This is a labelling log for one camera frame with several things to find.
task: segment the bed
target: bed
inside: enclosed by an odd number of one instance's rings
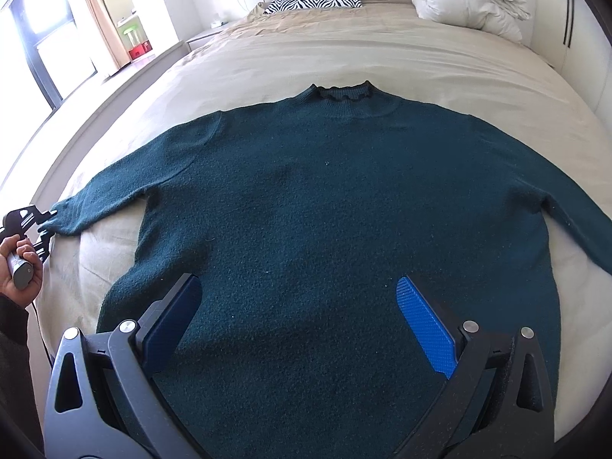
[[[498,36],[421,20],[409,0],[365,1],[362,8],[273,15],[256,8],[137,99],[91,149],[62,198],[177,124],[280,100],[313,83],[370,81],[403,98],[484,119],[555,163],[612,216],[609,135],[544,60]],[[51,352],[70,326],[95,332],[103,297],[133,265],[144,212],[139,200],[80,236],[55,237],[36,302]],[[555,222],[547,225],[561,302],[558,440],[589,412],[612,372],[612,277]]]

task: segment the sleeve cuff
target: sleeve cuff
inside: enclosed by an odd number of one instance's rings
[[[28,343],[28,311],[1,293],[0,332],[19,345]]]

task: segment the sweater collar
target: sweater collar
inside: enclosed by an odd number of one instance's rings
[[[401,98],[385,93],[372,86],[369,81],[356,86],[324,88],[313,84],[295,97],[298,104],[317,106],[330,117],[384,116],[396,109]]]

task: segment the blue gripper pad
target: blue gripper pad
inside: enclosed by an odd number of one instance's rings
[[[457,367],[455,343],[409,278],[397,282],[397,305],[434,371],[449,379]]]

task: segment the dark window frame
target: dark window frame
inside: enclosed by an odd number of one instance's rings
[[[23,0],[13,0],[9,7],[13,15],[13,20],[15,21],[15,26],[17,28],[21,44],[23,46],[23,51],[26,56],[28,67],[30,68],[30,72],[34,76],[36,84],[40,88],[43,96],[47,100],[47,103],[51,107],[51,113],[54,113],[70,95],[64,98],[59,93],[59,90],[53,82],[53,79],[51,78],[47,67],[45,67],[45,64],[41,59],[41,55],[38,52],[38,45],[41,44],[41,42],[47,39],[49,36],[51,36],[54,32],[56,32],[60,27],[65,26],[65,24],[73,22],[76,25],[75,18],[72,15],[72,9],[70,8],[68,0],[64,1],[67,10],[65,17],[49,29],[45,29],[40,33],[35,33],[30,27]],[[87,81],[96,73],[97,70],[96,66],[94,65],[94,72],[91,74],[91,76],[86,78],[85,81]]]

